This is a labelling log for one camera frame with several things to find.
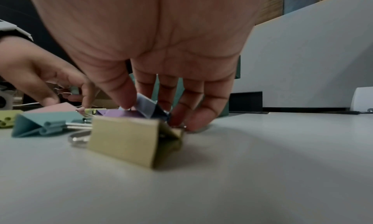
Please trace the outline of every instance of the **hand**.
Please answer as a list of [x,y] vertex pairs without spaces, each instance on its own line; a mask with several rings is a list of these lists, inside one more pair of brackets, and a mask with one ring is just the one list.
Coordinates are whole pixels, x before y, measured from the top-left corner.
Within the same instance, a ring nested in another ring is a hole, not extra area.
[[0,75],[43,106],[59,103],[58,96],[46,82],[63,88],[81,88],[82,95],[66,95],[64,98],[82,102],[86,108],[90,107],[95,96],[94,84],[87,76],[68,62],[21,37],[0,38]]
[[264,0],[33,0],[57,41],[123,108],[138,92],[169,110],[179,77],[185,91],[172,125],[189,130],[216,118],[232,90],[238,56]]

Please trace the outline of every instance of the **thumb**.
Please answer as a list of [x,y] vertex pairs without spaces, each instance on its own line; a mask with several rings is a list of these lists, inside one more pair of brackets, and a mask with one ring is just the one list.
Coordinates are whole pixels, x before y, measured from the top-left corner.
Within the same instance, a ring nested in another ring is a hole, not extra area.
[[98,65],[79,61],[76,63],[89,79],[119,106],[129,109],[135,105],[136,89],[128,75],[125,61],[111,61],[109,63],[105,61]]
[[47,86],[47,84],[42,79],[40,79],[37,74],[28,73],[24,75],[26,75],[27,77],[17,79],[4,78],[8,82],[12,83],[18,90],[29,95],[45,107],[59,103],[58,96]]

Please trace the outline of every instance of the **table surface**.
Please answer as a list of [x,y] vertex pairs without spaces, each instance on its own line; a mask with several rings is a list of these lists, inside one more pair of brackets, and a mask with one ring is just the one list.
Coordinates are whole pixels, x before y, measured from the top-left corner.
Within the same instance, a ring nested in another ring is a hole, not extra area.
[[1,130],[0,223],[373,223],[372,131],[373,115],[238,115],[152,171]]

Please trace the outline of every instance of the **white wall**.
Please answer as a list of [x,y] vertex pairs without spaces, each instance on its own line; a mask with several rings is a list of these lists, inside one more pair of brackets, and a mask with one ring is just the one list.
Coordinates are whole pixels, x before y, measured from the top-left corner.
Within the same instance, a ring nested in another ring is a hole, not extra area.
[[234,93],[264,107],[349,107],[373,86],[373,0],[325,0],[254,28]]

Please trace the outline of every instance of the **desk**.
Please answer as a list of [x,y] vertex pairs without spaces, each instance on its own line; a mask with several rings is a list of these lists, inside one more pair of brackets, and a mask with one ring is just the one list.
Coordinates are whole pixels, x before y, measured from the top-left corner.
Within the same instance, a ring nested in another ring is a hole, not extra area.
[[0,131],[1,224],[373,223],[373,115],[244,114],[151,171]]

